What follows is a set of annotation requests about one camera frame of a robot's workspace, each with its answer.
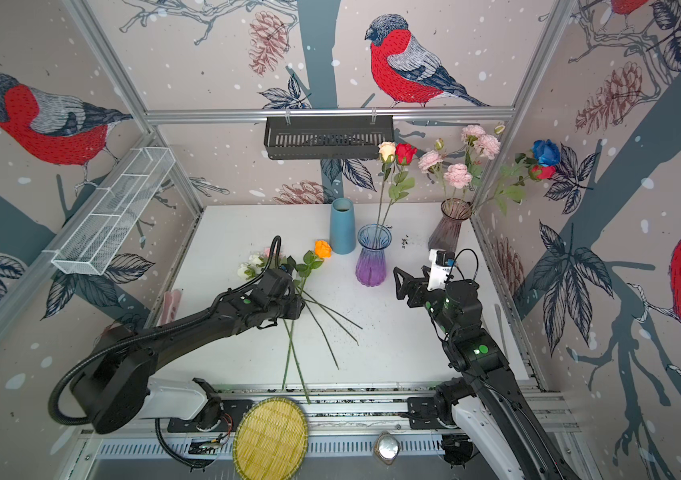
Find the pink grey glass vase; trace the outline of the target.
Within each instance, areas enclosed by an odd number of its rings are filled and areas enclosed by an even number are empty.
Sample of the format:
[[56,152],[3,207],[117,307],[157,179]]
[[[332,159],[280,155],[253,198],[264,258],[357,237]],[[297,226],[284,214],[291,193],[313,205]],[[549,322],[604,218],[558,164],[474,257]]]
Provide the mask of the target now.
[[429,250],[457,251],[462,225],[472,216],[469,202],[457,198],[444,200],[440,204],[442,218],[428,239]]

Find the teal ceramic vase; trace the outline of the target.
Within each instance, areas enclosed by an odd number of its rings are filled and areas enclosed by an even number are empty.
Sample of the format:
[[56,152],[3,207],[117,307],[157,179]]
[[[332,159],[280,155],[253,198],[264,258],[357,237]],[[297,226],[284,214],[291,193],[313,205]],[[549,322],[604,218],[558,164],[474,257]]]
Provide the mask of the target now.
[[353,203],[347,198],[332,202],[330,212],[330,247],[335,254],[350,254],[355,249],[355,216]]

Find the pink carnation bunch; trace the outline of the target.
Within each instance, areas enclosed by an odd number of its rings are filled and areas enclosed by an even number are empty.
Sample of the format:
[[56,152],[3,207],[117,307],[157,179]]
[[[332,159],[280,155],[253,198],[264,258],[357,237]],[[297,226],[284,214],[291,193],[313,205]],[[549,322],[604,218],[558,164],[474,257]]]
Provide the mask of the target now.
[[423,174],[430,175],[439,182],[447,200],[466,200],[474,177],[464,160],[447,163],[447,154],[444,141],[438,138],[434,146],[419,158],[417,167]]
[[497,124],[491,131],[486,131],[480,125],[471,124],[461,130],[461,140],[464,145],[464,161],[472,182],[477,183],[482,178],[484,160],[496,160],[500,154],[500,135],[505,130],[505,124]]

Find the red artificial rose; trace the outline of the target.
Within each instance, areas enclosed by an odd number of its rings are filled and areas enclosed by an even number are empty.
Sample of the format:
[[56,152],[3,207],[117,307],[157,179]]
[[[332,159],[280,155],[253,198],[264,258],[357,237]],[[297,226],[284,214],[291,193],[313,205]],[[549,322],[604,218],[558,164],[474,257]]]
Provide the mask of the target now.
[[487,184],[486,196],[480,197],[472,205],[473,214],[478,214],[481,208],[495,205],[502,215],[507,214],[508,204],[520,204],[526,196],[526,185],[549,179],[556,168],[525,163],[512,166],[502,166],[496,178]]

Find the blue artificial rose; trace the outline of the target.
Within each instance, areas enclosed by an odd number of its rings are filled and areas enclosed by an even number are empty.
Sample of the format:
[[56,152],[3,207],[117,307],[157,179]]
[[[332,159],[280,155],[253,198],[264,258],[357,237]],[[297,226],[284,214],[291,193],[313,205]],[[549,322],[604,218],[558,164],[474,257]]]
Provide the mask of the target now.
[[541,167],[555,167],[560,164],[561,154],[558,146],[548,140],[536,140],[532,147],[533,158]]

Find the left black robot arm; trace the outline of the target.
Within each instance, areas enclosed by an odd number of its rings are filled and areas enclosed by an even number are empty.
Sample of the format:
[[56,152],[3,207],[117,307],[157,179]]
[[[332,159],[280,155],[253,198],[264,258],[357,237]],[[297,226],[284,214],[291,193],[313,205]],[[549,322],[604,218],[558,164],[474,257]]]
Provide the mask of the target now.
[[48,415],[60,425],[91,425],[112,433],[136,419],[200,418],[214,421],[218,394],[202,378],[161,380],[156,372],[216,340],[278,320],[296,320],[304,300],[292,270],[278,265],[282,238],[274,236],[266,266],[254,279],[216,296],[210,307],[150,329],[114,327],[102,334],[90,356],[54,386]]

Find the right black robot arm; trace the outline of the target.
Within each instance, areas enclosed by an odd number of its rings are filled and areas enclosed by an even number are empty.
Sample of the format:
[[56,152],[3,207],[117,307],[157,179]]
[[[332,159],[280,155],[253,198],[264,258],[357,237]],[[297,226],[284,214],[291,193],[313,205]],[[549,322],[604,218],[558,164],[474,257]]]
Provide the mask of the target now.
[[482,326],[479,285],[448,280],[430,290],[426,277],[393,270],[396,298],[421,308],[458,376],[436,387],[436,417],[464,432],[499,479],[576,479],[521,393],[509,362]]

